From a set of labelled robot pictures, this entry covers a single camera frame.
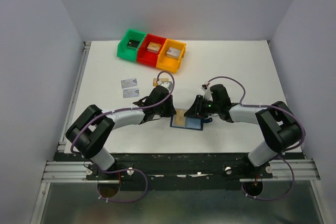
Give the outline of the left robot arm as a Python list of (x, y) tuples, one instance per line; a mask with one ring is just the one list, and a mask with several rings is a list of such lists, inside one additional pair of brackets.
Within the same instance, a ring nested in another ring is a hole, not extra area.
[(165, 82), (157, 85), (149, 96), (140, 99), (129, 108), (103, 112), (96, 105), (88, 106), (66, 132), (66, 138), (85, 158), (98, 166), (98, 173), (104, 179), (116, 175), (114, 157), (104, 148), (111, 131), (128, 125), (140, 125), (176, 114), (171, 89)]

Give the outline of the blue leather card holder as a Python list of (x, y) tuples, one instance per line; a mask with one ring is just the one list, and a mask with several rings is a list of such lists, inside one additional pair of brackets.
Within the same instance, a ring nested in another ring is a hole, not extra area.
[(178, 129), (186, 129), (186, 130), (198, 130), (202, 131), (204, 124), (211, 123), (213, 121), (212, 118), (208, 119), (200, 119), (200, 118), (186, 118), (186, 126), (185, 127), (176, 127), (173, 125), (174, 116), (171, 118), (170, 127), (178, 128)]

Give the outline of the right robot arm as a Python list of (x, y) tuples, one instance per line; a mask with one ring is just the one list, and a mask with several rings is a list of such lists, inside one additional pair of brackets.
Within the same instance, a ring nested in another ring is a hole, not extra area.
[(202, 88), (210, 96), (197, 95), (184, 113), (186, 118), (207, 119), (217, 114), (229, 123), (243, 122), (260, 127), (264, 140), (248, 153), (247, 161), (241, 165), (246, 177), (255, 177), (262, 165), (301, 140), (302, 130), (285, 103), (278, 101), (265, 108), (246, 107), (232, 103), (222, 84), (209, 88), (204, 84)]

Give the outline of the silver credit card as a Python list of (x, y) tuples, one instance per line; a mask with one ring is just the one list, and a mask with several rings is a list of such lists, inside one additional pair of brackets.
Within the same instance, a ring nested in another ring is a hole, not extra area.
[(140, 95), (140, 90), (138, 88), (129, 88), (123, 90), (123, 98), (134, 98)]
[(136, 78), (121, 80), (121, 88), (126, 89), (138, 85)]

